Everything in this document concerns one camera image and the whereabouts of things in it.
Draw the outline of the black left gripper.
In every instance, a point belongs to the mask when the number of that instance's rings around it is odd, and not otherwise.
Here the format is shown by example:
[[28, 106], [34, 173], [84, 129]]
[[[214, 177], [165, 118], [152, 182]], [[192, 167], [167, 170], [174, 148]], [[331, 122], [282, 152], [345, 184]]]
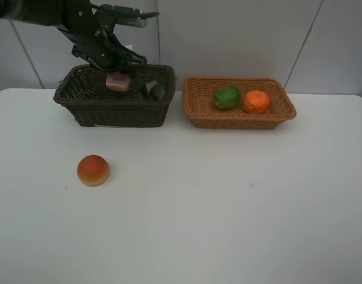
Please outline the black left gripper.
[[114, 28], [144, 28], [147, 19], [148, 13], [130, 7], [65, 5], [58, 29], [74, 44], [74, 56], [103, 71], [130, 71], [145, 66], [147, 59], [122, 45]]

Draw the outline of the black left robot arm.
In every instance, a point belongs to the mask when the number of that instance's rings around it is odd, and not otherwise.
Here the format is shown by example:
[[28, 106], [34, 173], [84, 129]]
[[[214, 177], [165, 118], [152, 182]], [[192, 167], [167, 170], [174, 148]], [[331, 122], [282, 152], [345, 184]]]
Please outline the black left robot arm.
[[158, 15], [90, 1], [0, 1], [0, 19], [56, 27], [73, 43], [72, 55], [99, 70], [125, 74], [145, 66], [147, 59], [119, 42], [115, 26], [144, 28]]

